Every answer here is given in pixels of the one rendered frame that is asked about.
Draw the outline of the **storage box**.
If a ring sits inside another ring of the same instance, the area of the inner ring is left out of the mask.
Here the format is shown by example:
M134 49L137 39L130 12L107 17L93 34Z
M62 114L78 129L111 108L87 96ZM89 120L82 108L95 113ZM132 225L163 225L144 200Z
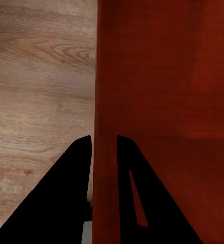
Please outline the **storage box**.
M118 135L203 244L224 244L224 0L98 0L92 244L121 244Z

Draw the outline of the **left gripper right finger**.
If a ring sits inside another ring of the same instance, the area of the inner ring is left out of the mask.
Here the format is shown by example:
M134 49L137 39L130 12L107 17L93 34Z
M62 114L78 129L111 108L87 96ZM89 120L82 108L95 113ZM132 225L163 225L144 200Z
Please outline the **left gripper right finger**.
M117 137L121 244L203 244L137 145ZM149 227L137 224L131 170Z

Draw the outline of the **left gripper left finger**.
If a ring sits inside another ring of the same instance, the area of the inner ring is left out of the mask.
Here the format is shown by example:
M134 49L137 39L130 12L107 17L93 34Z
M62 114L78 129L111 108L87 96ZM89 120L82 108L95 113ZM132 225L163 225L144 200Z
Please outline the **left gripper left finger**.
M0 228L0 244L81 244L91 136L75 140Z

